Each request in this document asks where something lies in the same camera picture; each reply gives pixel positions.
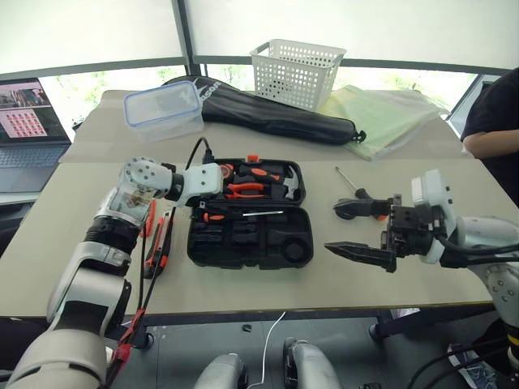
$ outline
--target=white cable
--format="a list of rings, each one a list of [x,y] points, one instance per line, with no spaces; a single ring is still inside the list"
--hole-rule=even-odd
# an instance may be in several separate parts
[[[270,330],[268,330],[267,339],[265,340],[265,347],[263,349],[263,367],[261,368],[261,382],[260,383],[253,383],[252,385],[249,385],[247,389],[251,389],[252,387],[259,387],[264,384],[265,382],[265,357],[267,356],[267,345],[268,345],[268,338],[270,338],[270,333],[274,329],[274,327],[281,321],[283,316],[285,316],[286,311],[281,314],[278,320],[270,327]]]

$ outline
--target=plastic container lid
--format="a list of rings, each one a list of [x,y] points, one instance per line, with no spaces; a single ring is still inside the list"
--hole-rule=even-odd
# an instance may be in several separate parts
[[[180,81],[124,97],[124,118],[132,127],[195,117],[201,110],[202,101],[191,81]]]

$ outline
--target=tool case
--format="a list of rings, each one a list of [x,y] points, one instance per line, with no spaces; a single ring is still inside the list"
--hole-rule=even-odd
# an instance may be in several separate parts
[[[314,254],[311,224],[299,207],[306,191],[298,164],[257,156],[214,162],[222,168],[224,192],[200,198],[192,208],[187,254],[193,262],[226,269],[244,265],[279,269],[310,262]],[[265,183],[267,178],[257,172],[268,172],[272,182]],[[257,212],[276,213],[243,216]]]

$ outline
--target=floor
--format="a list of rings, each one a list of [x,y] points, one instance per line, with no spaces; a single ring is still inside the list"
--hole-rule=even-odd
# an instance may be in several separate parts
[[[403,389],[414,371],[426,361],[445,352],[452,342],[469,344],[480,336],[495,314],[439,324],[407,336],[388,338],[382,345],[367,333],[374,318],[333,318],[281,321],[273,330],[267,352],[264,389],[282,389],[281,350],[288,336],[309,340],[319,346],[332,362],[345,389],[377,382],[383,389]],[[222,353],[237,353],[249,367],[250,383],[261,376],[261,358],[265,337],[273,322],[197,324],[150,327],[156,342],[146,352],[134,350],[117,378],[114,389],[191,388],[204,367]],[[450,365],[447,361],[430,368],[416,388]],[[435,389],[467,388],[454,374]]]

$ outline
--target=screwdriver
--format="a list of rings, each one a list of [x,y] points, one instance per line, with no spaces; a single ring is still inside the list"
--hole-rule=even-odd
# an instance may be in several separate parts
[[[224,214],[214,214],[211,215],[207,212],[204,213],[203,220],[206,223],[209,223],[211,221],[224,221],[229,219],[242,219],[243,217],[247,216],[262,216],[262,215],[278,215],[280,213],[283,213],[284,211],[267,211],[267,212],[249,212],[249,213],[240,213],[239,215],[232,215],[228,214],[227,216]]]
[[[369,199],[369,200],[373,200],[373,198],[367,193],[366,189],[364,188],[357,188],[355,186],[355,184],[352,183],[352,181],[339,169],[338,166],[335,167],[335,170],[348,182],[348,184],[350,184],[350,186],[352,188],[355,189],[355,197],[357,199]],[[375,219],[379,220],[379,221],[383,221],[383,220],[386,220],[387,219],[387,215],[371,215],[373,216]]]

